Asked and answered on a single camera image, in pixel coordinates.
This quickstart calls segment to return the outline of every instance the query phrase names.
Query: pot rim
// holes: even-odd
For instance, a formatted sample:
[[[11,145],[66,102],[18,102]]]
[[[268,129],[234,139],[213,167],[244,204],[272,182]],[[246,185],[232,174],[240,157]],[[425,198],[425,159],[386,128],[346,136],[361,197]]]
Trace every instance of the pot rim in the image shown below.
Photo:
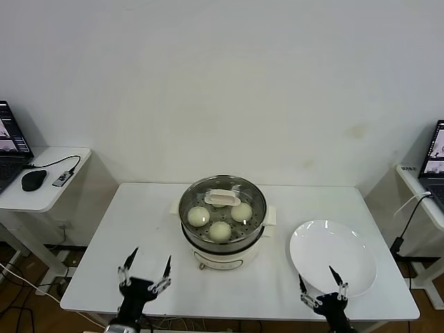
[[[254,187],[254,188],[257,190],[257,193],[259,193],[259,195],[261,196],[261,199],[262,199],[262,201],[263,201],[263,203],[264,203],[264,217],[262,218],[261,223],[256,227],[256,229],[255,229],[254,231],[252,231],[250,234],[248,234],[247,236],[245,236],[245,237],[243,237],[243,238],[233,239],[232,241],[213,241],[212,239],[204,239],[204,238],[200,238],[200,237],[197,236],[197,235],[195,234],[195,232],[194,232],[193,230],[191,230],[191,228],[190,228],[190,227],[184,222],[184,219],[183,219],[183,216],[182,216],[182,213],[183,213],[183,212],[181,211],[180,207],[182,206],[182,201],[183,201],[183,198],[184,198],[185,194],[186,194],[187,192],[191,191],[194,187],[196,187],[196,186],[199,185],[200,183],[205,182],[205,181],[208,181],[208,180],[211,180],[211,179],[215,179],[215,178],[217,178],[217,177],[228,177],[228,178],[240,179],[240,180],[243,180],[243,181],[247,182],[248,184],[250,184],[252,187]],[[247,179],[245,179],[245,178],[239,177],[239,176],[228,175],[228,174],[218,174],[218,175],[213,175],[213,176],[209,176],[209,177],[202,178],[202,179],[200,179],[200,180],[194,182],[193,184],[191,184],[191,185],[190,185],[190,186],[189,186],[189,187],[183,192],[182,196],[180,197],[180,202],[179,202],[179,209],[178,209],[178,211],[179,211],[179,219],[180,219],[180,223],[181,223],[183,226],[185,226],[186,229],[187,229],[190,233],[192,233],[192,234],[193,234],[197,239],[199,239],[200,241],[204,241],[205,243],[208,243],[208,244],[230,245],[230,244],[236,244],[236,243],[239,243],[239,242],[241,242],[241,241],[245,241],[247,238],[249,238],[249,236],[254,235],[254,233],[255,233],[256,230],[262,228],[262,227],[263,227],[263,224],[264,224],[264,221],[265,221],[265,218],[266,218],[266,214],[267,214],[267,210],[268,210],[267,208],[268,208],[268,206],[267,206],[267,204],[266,204],[266,199],[265,199],[264,194],[263,194],[262,191],[259,189],[259,187],[257,187],[256,185],[254,185],[251,181],[249,181],[249,180],[247,180]]]

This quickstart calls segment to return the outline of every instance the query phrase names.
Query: cable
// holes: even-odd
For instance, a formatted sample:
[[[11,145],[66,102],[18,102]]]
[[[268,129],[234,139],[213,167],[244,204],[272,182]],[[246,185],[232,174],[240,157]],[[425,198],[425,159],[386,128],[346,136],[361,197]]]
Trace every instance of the cable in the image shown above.
[[[20,268],[18,268],[18,267],[15,266],[14,264],[11,264],[10,262],[1,262],[1,263],[2,263],[2,264],[6,264],[6,266],[7,266],[7,265],[10,265],[10,266],[14,267],[15,269],[17,269],[17,271],[20,272],[20,274],[21,274],[22,276],[24,276],[24,274],[23,274],[23,272],[20,270]],[[19,287],[27,287],[27,286],[25,286],[25,282],[23,282],[23,281],[22,281],[22,284],[18,284],[18,283],[16,283],[16,282],[12,281],[12,280],[9,280],[8,276],[7,276],[5,273],[3,273],[3,271],[0,271],[0,274],[2,274],[3,278],[4,278],[6,281],[9,281],[10,283],[15,284],[16,286],[19,286]]]
[[[187,323],[183,320],[183,318],[179,318],[179,319],[182,321],[183,325],[185,326],[185,330],[187,331],[188,330]]]
[[[428,195],[423,196],[421,199],[418,200],[418,202],[416,203],[416,206],[414,207],[412,213],[410,214],[409,221],[407,222],[407,224],[406,224],[406,226],[405,226],[405,228],[404,228],[404,231],[403,231],[402,234],[401,234],[401,238],[404,236],[405,232],[407,231],[407,228],[409,227],[409,224],[410,224],[410,222],[411,222],[411,219],[413,218],[413,216],[414,216],[416,210],[418,209],[419,205],[421,204],[421,201],[423,201],[423,200],[426,199],[426,198],[429,198],[430,196],[432,196],[432,195],[428,194]]]
[[[419,205],[421,204],[421,201],[423,201],[426,198],[430,198],[431,196],[432,196],[431,194],[427,194],[418,200],[418,202],[416,203],[416,206],[414,207],[413,211],[410,214],[409,220],[407,221],[407,224],[406,224],[404,230],[402,231],[401,236],[396,237],[395,240],[393,241],[393,243],[391,244],[390,253],[392,254],[392,256],[395,260],[397,260],[400,257],[398,253],[401,249],[402,243],[404,243],[403,236],[404,236],[405,232],[407,231],[407,228],[409,227],[410,222],[411,222],[413,216],[415,215],[416,210],[418,209]]]
[[[410,201],[412,201],[414,198],[416,198],[416,197],[418,197],[418,196],[429,196],[430,194],[432,194],[432,193],[429,192],[429,191],[426,191],[426,192],[423,192],[423,193],[416,194],[415,196],[412,196],[409,200],[407,200],[407,201],[404,203],[404,205],[402,205],[402,206],[401,206],[401,207],[395,212],[395,214],[393,214],[393,218],[392,218],[392,220],[394,220],[396,214],[399,213],[399,212],[402,210],[402,208],[404,208],[405,206],[407,206],[407,204],[408,204]]]
[[[49,248],[48,250],[55,250],[58,246],[62,245],[67,240],[67,229],[63,228],[63,240],[59,243],[53,246],[52,248]]]
[[[6,269],[9,273],[11,273],[12,275],[14,275],[16,278],[19,278],[20,280],[25,281],[27,284],[29,284],[30,286],[32,286],[35,290],[40,291],[41,293],[43,293],[43,294],[45,294],[46,296],[52,298],[52,299],[55,300],[58,304],[60,304],[60,301],[59,301],[57,298],[55,298],[54,296],[50,295],[49,293],[45,293],[44,291],[38,289],[38,287],[36,287],[34,284],[30,283],[27,279],[25,279],[25,278],[23,278],[23,277],[19,277],[17,274],[15,274],[15,273],[13,273],[12,271],[10,271],[9,269],[7,269],[3,264],[0,264],[0,267],[3,267],[3,269]],[[93,321],[92,319],[86,317],[85,315],[81,314],[80,312],[77,312],[77,311],[76,311],[76,313],[77,313],[78,315],[82,316],[83,318],[87,319],[87,320],[90,321],[91,323],[93,323],[93,324],[95,324],[95,325],[97,325],[97,326],[99,326],[99,327],[101,327],[101,328],[103,328],[103,329],[105,328],[104,326],[102,326],[102,324],[98,324],[98,323],[96,323],[95,321]]]
[[[61,160],[58,160],[58,161],[55,161],[55,162],[52,162],[52,163],[48,163],[48,164],[45,164],[45,165],[34,165],[33,163],[31,163],[31,164],[27,164],[27,165],[24,165],[23,166],[23,169],[39,169],[39,168],[46,168],[46,167],[50,167],[51,165],[54,165],[54,164],[57,164],[57,163],[60,163],[60,162],[63,162],[63,161],[65,161],[65,160],[68,160],[69,158],[78,158],[78,161],[76,162],[76,165],[74,165],[70,170],[69,170],[69,173],[73,173],[74,172],[74,169],[78,166],[78,164],[80,163],[80,161],[82,160],[82,157],[81,156],[79,156],[79,155],[70,155],[70,156],[67,156],[67,157],[65,157],[65,158],[62,158]]]
[[[15,326],[15,333],[19,333],[20,317],[22,317],[22,311],[23,310],[28,310],[29,311],[29,314],[31,315],[31,327],[33,329],[33,333],[35,333],[33,310],[29,309],[28,307],[11,307],[11,309],[19,309],[20,310],[19,318],[17,319],[17,325]]]
[[[18,297],[19,297],[20,294],[22,293],[23,288],[24,288],[24,286],[22,286],[22,287],[20,288],[19,292],[18,292],[17,295],[14,297],[14,299],[12,300],[12,302],[10,302],[9,305],[8,305],[5,309],[3,309],[3,310],[0,311],[0,318],[3,317],[4,314],[5,314],[6,312],[8,312],[8,310],[12,307],[12,305],[15,303],[15,301],[18,299]]]

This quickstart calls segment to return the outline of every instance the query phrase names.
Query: black mouse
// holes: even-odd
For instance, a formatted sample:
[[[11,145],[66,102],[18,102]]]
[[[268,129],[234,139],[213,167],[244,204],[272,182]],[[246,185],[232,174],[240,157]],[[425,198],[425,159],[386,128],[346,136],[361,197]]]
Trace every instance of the black mouse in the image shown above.
[[[28,172],[22,177],[22,189],[26,192],[35,191],[42,186],[43,180],[48,173],[46,170],[36,170]]]

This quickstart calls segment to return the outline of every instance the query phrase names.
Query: lid handle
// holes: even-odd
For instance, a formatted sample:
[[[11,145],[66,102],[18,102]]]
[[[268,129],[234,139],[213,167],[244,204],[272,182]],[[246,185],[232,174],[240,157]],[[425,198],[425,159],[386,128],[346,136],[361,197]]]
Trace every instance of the lid handle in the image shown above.
[[[205,196],[205,202],[210,205],[238,206],[241,204],[241,199],[237,198],[234,191],[211,189]]]

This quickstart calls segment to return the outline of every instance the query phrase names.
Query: white side table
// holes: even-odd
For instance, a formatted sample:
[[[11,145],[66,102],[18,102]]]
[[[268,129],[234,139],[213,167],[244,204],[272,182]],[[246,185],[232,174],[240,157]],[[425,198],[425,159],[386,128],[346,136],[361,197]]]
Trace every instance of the white side table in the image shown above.
[[[74,175],[62,187],[55,187],[52,185],[64,171],[70,170],[76,159],[68,159],[61,163],[54,164],[45,168],[48,171],[48,176],[45,178],[42,186],[32,192],[25,192],[22,189],[22,176],[30,170],[23,170],[14,182],[0,194],[0,223],[27,249],[29,249],[36,257],[41,259],[48,267],[49,271],[42,284],[52,283],[56,276],[72,276],[73,269],[67,268],[62,261],[65,260],[68,251],[60,251],[58,256],[54,256],[43,243],[36,237],[15,215],[15,212],[45,213],[49,211],[62,193],[68,188],[69,183],[82,169],[85,162],[91,155],[91,150],[88,148],[71,148],[71,147],[35,147],[32,148],[34,153],[34,160],[32,163],[36,165],[48,164],[61,160],[70,155],[79,155],[81,157],[78,166],[74,170]],[[48,223],[46,217],[39,220]],[[50,228],[54,234],[60,237],[60,232]],[[47,291],[50,286],[41,287],[41,290]]]
[[[410,164],[399,164],[396,171],[413,195],[421,194],[426,189],[418,180],[420,168]],[[444,213],[432,198],[426,198],[421,202],[422,208],[427,213],[433,224],[440,231],[444,231]],[[436,310],[444,310],[444,301],[436,290],[433,280],[444,274],[444,257],[425,269],[420,262],[412,263],[413,269],[418,274],[411,281],[412,289],[424,289],[429,296],[430,302]]]

